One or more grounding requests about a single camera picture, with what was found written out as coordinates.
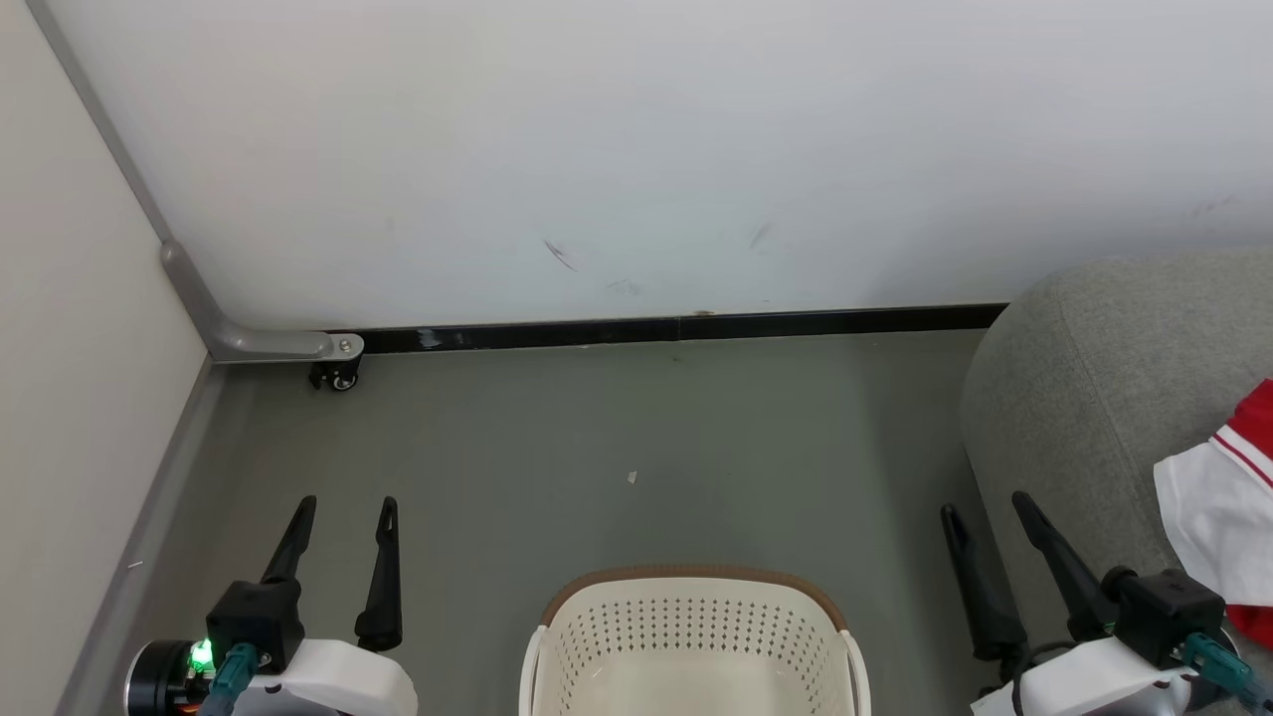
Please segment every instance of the red and white cloth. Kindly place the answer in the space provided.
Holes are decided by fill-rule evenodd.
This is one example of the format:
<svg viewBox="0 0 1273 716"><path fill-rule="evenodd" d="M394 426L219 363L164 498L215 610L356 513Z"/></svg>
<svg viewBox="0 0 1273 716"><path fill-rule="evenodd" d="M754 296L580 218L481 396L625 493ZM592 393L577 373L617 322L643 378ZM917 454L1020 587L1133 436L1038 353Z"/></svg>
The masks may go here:
<svg viewBox="0 0 1273 716"><path fill-rule="evenodd" d="M1167 540L1228 619L1273 648L1273 380L1207 442L1153 466Z"/></svg>

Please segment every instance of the white plastic basket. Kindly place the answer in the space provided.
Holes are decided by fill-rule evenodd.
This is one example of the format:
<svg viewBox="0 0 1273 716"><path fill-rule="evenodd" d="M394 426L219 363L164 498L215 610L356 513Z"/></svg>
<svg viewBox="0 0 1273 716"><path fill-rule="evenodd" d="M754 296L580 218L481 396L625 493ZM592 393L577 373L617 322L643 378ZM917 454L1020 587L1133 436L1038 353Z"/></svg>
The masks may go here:
<svg viewBox="0 0 1273 716"><path fill-rule="evenodd" d="M869 716L857 642L816 586L733 567L633 567L552 600L519 716Z"/></svg>

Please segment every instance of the gray sofa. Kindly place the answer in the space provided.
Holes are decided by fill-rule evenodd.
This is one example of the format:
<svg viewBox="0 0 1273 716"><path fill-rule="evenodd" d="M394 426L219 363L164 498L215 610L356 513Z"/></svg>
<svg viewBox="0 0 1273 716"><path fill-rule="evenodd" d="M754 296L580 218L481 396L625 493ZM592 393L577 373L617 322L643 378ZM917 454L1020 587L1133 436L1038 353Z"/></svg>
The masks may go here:
<svg viewBox="0 0 1273 716"><path fill-rule="evenodd" d="M1096 572L1179 567L1152 468L1273 376L1273 250L1110 259L1055 274L988 331L964 389L969 459L1032 643L1066 609L1012 510L1023 489ZM1269 652L1242 656L1273 677ZM1208 713L1239 713L1230 702Z"/></svg>

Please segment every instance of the white wall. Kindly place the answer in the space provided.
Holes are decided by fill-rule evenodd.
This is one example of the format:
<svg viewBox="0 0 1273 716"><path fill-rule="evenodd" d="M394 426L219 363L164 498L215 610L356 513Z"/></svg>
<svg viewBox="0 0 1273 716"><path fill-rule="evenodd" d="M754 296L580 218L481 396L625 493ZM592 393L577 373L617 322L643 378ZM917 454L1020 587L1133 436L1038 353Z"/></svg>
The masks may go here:
<svg viewBox="0 0 1273 716"><path fill-rule="evenodd" d="M1273 236L1265 0L48 1L262 326L1004 301Z"/></svg>
<svg viewBox="0 0 1273 716"><path fill-rule="evenodd" d="M20 0L0 0L0 711L52 713L205 350Z"/></svg>

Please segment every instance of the gray metal frame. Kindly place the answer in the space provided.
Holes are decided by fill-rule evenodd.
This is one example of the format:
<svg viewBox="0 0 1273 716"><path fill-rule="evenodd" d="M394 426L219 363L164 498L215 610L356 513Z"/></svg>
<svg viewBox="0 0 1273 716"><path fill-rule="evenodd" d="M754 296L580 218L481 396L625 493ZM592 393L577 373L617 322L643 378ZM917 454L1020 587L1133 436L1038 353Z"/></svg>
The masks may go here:
<svg viewBox="0 0 1273 716"><path fill-rule="evenodd" d="M118 164L125 181L137 197L137 204L145 211L150 226L159 237L159 260L177 296L181 297L190 313L190 320L199 330L207 353L216 363L297 363L297 362L344 362L353 361L363 353L363 339L356 334L326 334L318 331L266 331L243 326L222 311L213 298L207 284L190 260L190 255L177 242L172 228L159 211L154 195L146 187L141 172L115 124L106 113L106 107L88 82L83 65L66 42L66 36L57 27L47 0L27 0L32 17L45 33L48 46L70 79L71 85L84 103L84 108L97 125L98 134Z"/></svg>

